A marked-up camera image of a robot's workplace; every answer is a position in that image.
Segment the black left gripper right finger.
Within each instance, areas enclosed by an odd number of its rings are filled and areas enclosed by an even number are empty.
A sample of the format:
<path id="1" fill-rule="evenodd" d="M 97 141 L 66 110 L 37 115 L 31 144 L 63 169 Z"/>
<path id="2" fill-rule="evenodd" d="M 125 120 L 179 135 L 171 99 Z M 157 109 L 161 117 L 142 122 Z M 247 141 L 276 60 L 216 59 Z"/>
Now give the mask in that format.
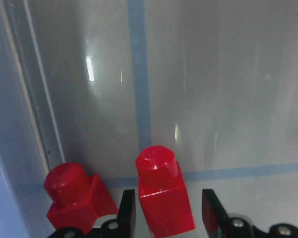
<path id="1" fill-rule="evenodd" d="M 250 224 L 230 217 L 212 189 L 202 190 L 202 220 L 210 238 L 252 238 Z"/>

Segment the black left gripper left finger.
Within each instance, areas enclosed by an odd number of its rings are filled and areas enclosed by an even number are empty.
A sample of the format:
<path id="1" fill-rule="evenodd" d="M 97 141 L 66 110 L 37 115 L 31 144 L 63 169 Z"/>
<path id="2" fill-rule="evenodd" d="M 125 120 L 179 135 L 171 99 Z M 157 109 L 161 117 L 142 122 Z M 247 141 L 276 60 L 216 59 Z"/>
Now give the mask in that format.
<path id="1" fill-rule="evenodd" d="M 101 238 L 133 238 L 136 224 L 135 190 L 123 191 L 116 219 L 106 221 L 100 228 Z"/>

